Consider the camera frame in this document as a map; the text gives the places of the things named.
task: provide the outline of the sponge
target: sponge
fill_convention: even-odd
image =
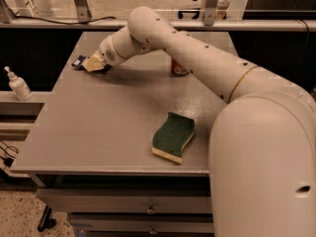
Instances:
[[[195,121],[168,113],[164,124],[152,139],[152,152],[173,162],[182,163],[182,151],[195,133]]]

